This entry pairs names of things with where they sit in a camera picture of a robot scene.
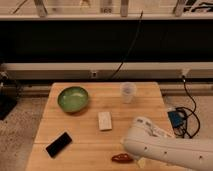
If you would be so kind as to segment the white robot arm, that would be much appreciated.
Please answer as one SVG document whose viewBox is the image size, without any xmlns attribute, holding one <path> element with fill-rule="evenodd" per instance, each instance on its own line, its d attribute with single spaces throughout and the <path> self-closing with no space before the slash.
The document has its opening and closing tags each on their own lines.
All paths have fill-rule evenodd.
<svg viewBox="0 0 213 171">
<path fill-rule="evenodd" d="M 127 153 L 194 169 L 213 171 L 212 139 L 167 137 L 166 132 L 146 117 L 136 117 L 123 138 Z"/>
</svg>

